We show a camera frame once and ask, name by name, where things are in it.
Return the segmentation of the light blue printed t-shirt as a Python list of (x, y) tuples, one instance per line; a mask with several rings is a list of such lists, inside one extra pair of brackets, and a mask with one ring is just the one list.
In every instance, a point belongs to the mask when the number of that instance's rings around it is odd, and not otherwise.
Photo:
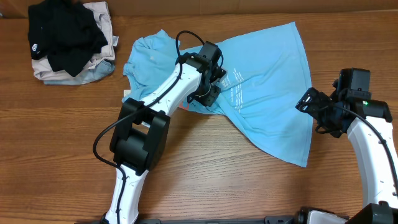
[[(227, 74), (211, 107), (184, 100), (180, 107), (201, 114), (225, 115), (259, 149), (306, 167), (313, 119), (296, 104), (312, 87), (310, 69), (295, 22), (239, 35), (217, 43)], [(164, 30), (141, 37), (124, 65), (131, 93), (122, 101), (151, 94), (173, 72), (175, 39)]]

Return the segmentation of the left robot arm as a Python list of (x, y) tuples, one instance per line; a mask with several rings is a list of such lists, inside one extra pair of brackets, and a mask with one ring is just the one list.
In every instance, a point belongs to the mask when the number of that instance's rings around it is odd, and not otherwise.
[(116, 168), (116, 184), (109, 210), (100, 223), (135, 223), (138, 204), (147, 174), (165, 149), (173, 112), (186, 101), (210, 107), (221, 90), (216, 82), (226, 70), (221, 49), (205, 42), (197, 53), (178, 57), (172, 74), (155, 91), (141, 100), (127, 99), (118, 120), (110, 150)]

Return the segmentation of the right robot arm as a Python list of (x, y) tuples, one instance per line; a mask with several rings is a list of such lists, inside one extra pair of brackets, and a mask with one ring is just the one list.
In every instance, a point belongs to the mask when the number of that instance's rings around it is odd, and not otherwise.
[(371, 98), (371, 72), (342, 69), (334, 92), (309, 88), (296, 108), (317, 121), (318, 134), (346, 134), (356, 155), (363, 188), (363, 208), (346, 218), (303, 207), (291, 223), (397, 223), (397, 153), (392, 115), (385, 101)]

